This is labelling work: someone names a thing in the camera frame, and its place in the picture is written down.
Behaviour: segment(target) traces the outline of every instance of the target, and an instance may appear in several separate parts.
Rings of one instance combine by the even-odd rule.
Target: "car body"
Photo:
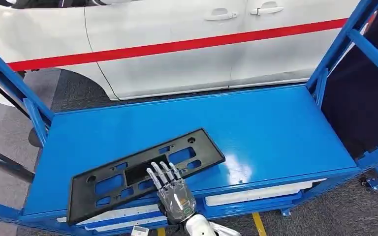
[[[0,56],[57,67],[112,100],[307,80],[358,0],[135,0],[0,5]]]

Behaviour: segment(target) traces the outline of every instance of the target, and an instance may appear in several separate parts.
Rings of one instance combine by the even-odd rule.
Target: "mounting hole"
[[[194,137],[190,137],[190,138],[188,138],[188,143],[193,144],[195,142],[195,140],[196,139]]]
[[[86,182],[91,183],[96,180],[96,176],[89,176]]]

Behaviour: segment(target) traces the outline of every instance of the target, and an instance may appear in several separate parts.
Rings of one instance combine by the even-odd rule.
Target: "dark curtain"
[[[378,13],[365,36],[378,48]],[[322,111],[353,157],[378,147],[378,68],[356,46],[329,76]]]

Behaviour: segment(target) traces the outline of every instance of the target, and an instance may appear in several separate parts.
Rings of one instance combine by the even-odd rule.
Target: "rack leg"
[[[378,191],[378,181],[376,179],[374,178],[368,179],[367,184],[369,185],[371,189]]]
[[[290,208],[281,209],[281,214],[282,214],[282,216],[284,216],[284,217],[291,216],[291,214],[290,214]]]

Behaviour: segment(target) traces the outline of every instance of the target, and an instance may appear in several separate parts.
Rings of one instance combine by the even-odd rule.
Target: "robot finger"
[[[154,174],[154,172],[152,171],[151,168],[147,168],[146,169],[147,173],[149,173],[151,179],[153,180],[153,183],[154,185],[156,186],[157,189],[161,189],[161,183],[160,181],[157,179],[156,175]]]
[[[160,177],[161,181],[163,181],[163,184],[166,185],[169,181],[167,180],[166,176],[164,175],[163,171],[160,169],[160,167],[156,164],[156,162],[152,162],[151,165],[154,167],[154,169],[157,171],[157,175]]]
[[[169,176],[170,181],[174,180],[175,177],[173,176],[172,172],[170,171],[169,167],[166,165],[165,162],[160,161],[160,165],[163,167],[163,170],[166,171],[167,176]]]
[[[177,178],[177,179],[182,178],[182,177],[180,176],[180,173],[179,173],[179,171],[177,170],[176,166],[175,166],[173,163],[171,163],[171,162],[169,162],[169,165],[170,165],[170,167],[172,168],[173,172],[175,173],[176,178]]]

